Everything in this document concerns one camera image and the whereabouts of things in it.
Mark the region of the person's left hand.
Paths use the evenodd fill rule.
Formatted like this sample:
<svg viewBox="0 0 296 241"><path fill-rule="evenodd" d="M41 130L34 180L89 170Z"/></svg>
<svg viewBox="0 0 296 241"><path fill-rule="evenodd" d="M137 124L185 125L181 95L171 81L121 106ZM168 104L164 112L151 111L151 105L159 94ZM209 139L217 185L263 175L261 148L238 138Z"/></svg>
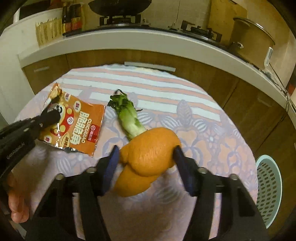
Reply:
<svg viewBox="0 0 296 241"><path fill-rule="evenodd" d="M9 187L7 194L11 219L15 223L24 223L29 219L29 208L25 204L24 196L18 187L13 173L8 174L6 183Z"/></svg>

